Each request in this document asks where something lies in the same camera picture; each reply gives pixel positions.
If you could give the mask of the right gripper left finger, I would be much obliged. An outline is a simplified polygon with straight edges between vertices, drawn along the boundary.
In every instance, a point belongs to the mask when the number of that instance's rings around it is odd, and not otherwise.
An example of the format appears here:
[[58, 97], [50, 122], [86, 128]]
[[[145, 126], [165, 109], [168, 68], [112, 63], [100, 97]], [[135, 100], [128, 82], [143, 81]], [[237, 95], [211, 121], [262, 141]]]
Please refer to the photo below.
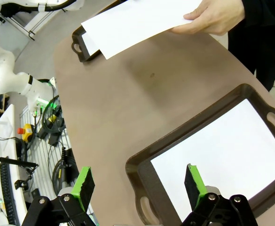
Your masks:
[[63, 193], [50, 200], [38, 196], [32, 201], [23, 226], [94, 226], [95, 222], [87, 214], [94, 191], [94, 180], [90, 167], [83, 167], [70, 193]]

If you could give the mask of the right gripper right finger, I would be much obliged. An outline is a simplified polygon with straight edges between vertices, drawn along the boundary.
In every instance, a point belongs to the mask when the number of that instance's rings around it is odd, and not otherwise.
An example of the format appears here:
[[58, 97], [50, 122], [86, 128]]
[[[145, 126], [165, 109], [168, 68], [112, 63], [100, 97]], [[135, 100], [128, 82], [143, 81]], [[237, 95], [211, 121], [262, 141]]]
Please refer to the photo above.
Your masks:
[[241, 194], [229, 199], [208, 192], [195, 165], [188, 164], [184, 185], [192, 212], [183, 226], [256, 226], [258, 223], [248, 200]]

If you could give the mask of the person's left hand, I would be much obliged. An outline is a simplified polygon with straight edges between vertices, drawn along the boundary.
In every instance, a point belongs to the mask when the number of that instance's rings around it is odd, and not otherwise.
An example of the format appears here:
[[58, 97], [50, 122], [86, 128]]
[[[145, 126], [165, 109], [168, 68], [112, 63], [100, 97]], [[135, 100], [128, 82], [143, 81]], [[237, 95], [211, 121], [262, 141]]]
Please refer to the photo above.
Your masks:
[[184, 19], [191, 23], [176, 26], [170, 31], [177, 34], [204, 32], [222, 36], [245, 19], [244, 5], [241, 0], [203, 0]]

